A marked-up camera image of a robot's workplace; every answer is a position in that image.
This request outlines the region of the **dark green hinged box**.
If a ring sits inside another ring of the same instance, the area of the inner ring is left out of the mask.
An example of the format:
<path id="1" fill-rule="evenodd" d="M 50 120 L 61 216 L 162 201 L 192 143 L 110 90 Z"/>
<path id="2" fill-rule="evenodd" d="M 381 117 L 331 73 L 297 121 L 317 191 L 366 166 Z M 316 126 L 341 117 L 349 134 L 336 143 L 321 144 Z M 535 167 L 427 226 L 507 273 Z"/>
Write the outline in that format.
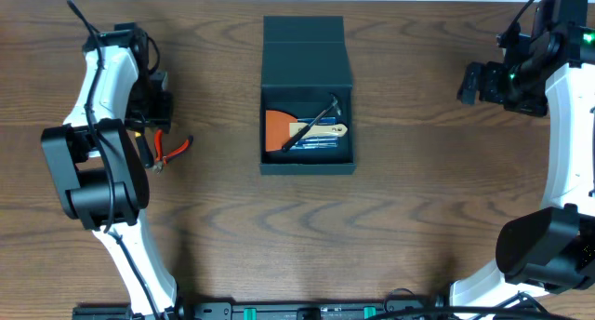
<path id="1" fill-rule="evenodd" d="M 260 83 L 260 172 L 263 175 L 350 175 L 356 168 L 351 129 L 353 82 L 340 16 L 266 16 Z M 265 151 L 265 113 L 288 113 L 309 122 L 333 93 L 348 132 L 334 149 Z"/>

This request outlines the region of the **small black handled hammer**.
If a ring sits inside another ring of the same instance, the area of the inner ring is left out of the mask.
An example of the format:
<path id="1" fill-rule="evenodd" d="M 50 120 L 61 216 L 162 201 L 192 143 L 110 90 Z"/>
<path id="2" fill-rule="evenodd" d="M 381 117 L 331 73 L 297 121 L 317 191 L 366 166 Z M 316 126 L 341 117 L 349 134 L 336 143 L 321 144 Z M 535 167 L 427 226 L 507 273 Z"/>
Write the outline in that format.
<path id="1" fill-rule="evenodd" d="M 289 152 L 292 147 L 301 139 L 303 139 L 303 136 L 314 126 L 314 125 L 319 125 L 318 122 L 325 117 L 326 115 L 328 115 L 329 113 L 336 113 L 337 116 L 341 116 L 342 115 L 342 110 L 340 107 L 340 102 L 338 100 L 338 97 L 331 93 L 330 96 L 332 97 L 331 103 L 329 104 L 328 107 L 326 107 L 324 110 L 322 110 L 316 117 L 312 118 L 309 122 L 307 122 L 304 119 L 297 119 L 299 122 L 304 122 L 307 123 L 308 125 L 301 129 L 297 135 L 295 135 L 293 138 L 291 138 L 287 143 L 285 143 L 282 146 L 281 151 L 283 153 L 287 153 Z"/>

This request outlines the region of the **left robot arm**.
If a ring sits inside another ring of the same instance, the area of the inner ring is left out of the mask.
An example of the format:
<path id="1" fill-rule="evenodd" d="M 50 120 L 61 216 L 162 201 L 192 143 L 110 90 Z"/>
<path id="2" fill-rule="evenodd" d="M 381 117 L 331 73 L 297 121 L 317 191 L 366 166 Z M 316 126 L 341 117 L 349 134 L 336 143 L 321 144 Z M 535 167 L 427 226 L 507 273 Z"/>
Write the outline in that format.
<path id="1" fill-rule="evenodd" d="M 65 214 L 106 247 L 130 298 L 123 319 L 182 319 L 179 287 L 152 237 L 152 152 L 146 130 L 171 128 L 167 74 L 150 62 L 157 48 L 136 23 L 91 29 L 83 46 L 86 75 L 75 106 L 41 145 Z"/>

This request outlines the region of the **orange scraper wooden handle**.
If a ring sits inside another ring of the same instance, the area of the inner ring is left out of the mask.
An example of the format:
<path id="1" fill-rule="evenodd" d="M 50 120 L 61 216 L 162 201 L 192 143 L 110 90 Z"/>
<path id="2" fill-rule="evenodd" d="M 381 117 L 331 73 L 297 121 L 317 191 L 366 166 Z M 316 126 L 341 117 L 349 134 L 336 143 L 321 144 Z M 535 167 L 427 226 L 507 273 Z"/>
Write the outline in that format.
<path id="1" fill-rule="evenodd" d="M 267 153 L 280 151 L 285 143 L 307 125 L 288 113 L 268 110 L 265 113 L 265 151 Z M 314 125 L 303 139 L 339 138 L 347 132 L 348 128 L 342 124 Z"/>

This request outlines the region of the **red handled pliers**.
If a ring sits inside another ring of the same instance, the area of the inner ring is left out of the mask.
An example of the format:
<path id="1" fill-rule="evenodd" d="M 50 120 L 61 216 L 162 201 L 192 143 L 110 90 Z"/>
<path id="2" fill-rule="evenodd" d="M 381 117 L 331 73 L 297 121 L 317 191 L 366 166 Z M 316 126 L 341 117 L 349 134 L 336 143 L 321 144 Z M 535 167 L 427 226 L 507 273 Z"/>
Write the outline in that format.
<path id="1" fill-rule="evenodd" d="M 170 165 L 177 158 L 184 155 L 190 150 L 193 145 L 194 137 L 189 135 L 183 142 L 174 147 L 164 146 L 163 141 L 165 132 L 162 129 L 158 129 L 153 138 L 153 144 L 155 149 L 155 157 L 152 166 L 152 171 L 156 174 L 161 173 L 168 165 Z"/>

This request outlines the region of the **black yellow screwdriver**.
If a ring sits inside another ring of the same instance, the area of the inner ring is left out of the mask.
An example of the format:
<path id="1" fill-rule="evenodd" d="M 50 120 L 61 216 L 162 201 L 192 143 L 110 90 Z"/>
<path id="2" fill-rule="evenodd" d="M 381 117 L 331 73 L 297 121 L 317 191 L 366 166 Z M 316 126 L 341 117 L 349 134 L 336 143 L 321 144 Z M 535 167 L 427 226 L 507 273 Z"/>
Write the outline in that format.
<path id="1" fill-rule="evenodd" d="M 135 133 L 135 143 L 137 144 L 138 152 L 139 152 L 139 160 L 142 163 L 144 168 L 153 168 L 154 166 L 154 157 L 152 155 L 152 150 L 149 146 L 149 143 L 145 137 L 145 135 L 141 132 Z"/>

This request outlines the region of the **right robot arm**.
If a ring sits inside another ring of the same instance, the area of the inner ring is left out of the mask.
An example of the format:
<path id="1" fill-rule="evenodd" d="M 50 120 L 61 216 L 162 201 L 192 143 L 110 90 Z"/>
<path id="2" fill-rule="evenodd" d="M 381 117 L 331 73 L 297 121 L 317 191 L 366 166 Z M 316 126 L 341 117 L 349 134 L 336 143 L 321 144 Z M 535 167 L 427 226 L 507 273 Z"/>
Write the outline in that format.
<path id="1" fill-rule="evenodd" d="M 450 285 L 450 307 L 488 310 L 594 284 L 594 32 L 551 19 L 501 46 L 503 62 L 471 63 L 457 97 L 548 116 L 548 178 L 538 211 L 502 228 L 495 258 Z"/>

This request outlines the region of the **precision screwdriver set case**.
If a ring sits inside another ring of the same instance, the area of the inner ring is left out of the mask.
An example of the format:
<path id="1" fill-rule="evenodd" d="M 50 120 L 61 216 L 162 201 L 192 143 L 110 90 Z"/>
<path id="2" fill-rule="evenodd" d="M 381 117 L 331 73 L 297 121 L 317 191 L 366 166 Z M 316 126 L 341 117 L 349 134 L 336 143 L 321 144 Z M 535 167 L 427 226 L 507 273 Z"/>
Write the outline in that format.
<path id="1" fill-rule="evenodd" d="M 323 117 L 319 122 L 321 126 L 332 126 L 337 124 L 335 117 Z M 339 145 L 339 137 L 333 136 L 313 136 L 299 140 L 292 150 L 309 150 L 309 149 L 334 149 Z"/>

